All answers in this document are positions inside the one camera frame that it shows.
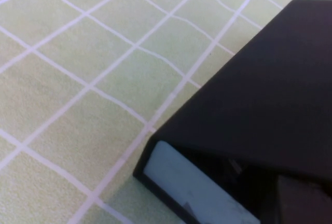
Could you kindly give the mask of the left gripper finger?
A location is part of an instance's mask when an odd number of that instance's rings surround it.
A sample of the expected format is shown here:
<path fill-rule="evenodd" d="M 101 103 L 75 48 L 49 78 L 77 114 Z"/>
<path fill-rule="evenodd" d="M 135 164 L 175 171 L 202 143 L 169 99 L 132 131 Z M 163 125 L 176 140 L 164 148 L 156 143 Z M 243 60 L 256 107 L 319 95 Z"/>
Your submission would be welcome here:
<path fill-rule="evenodd" d="M 280 176 L 276 223 L 331 223 L 331 196 L 317 184 Z"/>

